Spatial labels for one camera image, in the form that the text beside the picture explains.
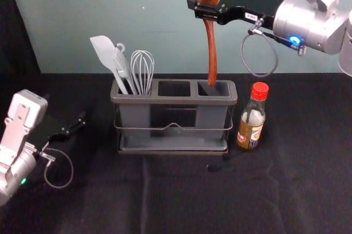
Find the wire whisk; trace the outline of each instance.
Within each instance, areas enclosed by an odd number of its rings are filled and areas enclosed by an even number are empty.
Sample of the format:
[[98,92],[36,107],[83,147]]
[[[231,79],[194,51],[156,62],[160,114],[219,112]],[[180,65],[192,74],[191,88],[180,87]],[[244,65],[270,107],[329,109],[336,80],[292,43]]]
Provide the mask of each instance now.
[[140,95],[149,95],[154,75],[154,58],[149,51],[137,50],[131,55],[131,72]]

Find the black table surface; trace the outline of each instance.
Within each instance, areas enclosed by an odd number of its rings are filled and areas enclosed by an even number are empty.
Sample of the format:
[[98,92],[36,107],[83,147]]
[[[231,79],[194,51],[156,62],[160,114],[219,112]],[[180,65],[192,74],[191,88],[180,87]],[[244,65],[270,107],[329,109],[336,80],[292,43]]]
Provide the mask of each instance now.
[[[205,75],[159,75],[205,78]],[[74,163],[72,184],[55,190],[44,161],[0,208],[0,233],[352,233],[352,79],[342,74],[275,74],[260,145],[234,145],[241,111],[257,79],[233,80],[238,92],[229,154],[121,155],[109,99],[111,75],[42,75],[0,80],[0,118],[12,95],[50,94],[47,115],[87,125],[53,148]],[[58,155],[52,176],[69,169]],[[207,165],[223,167],[208,172]]]

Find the bottle label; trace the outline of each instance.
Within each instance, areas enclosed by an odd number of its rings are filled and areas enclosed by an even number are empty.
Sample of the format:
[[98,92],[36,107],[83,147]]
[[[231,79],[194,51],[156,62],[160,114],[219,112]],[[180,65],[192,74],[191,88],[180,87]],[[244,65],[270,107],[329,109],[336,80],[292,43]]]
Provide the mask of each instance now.
[[262,128],[263,124],[251,126],[241,119],[237,133],[237,144],[244,149],[254,149],[257,147]]

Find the gray utensil caddy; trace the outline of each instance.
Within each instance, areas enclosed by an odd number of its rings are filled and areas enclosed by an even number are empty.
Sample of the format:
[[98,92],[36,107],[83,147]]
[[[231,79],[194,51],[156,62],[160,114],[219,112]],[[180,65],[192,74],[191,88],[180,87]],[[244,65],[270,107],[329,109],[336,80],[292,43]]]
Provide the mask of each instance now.
[[111,88],[114,125],[123,153],[227,152],[237,91],[232,81],[153,79],[151,95],[123,95]]

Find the sauce bottle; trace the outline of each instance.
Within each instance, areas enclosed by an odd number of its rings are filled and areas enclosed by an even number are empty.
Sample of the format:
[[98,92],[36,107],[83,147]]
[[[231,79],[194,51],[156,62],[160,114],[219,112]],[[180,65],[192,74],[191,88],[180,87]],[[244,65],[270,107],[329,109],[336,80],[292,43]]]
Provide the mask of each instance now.
[[245,150],[257,147],[265,121],[264,105],[269,92],[266,83],[257,82],[252,87],[250,101],[245,107],[240,120],[236,143]]

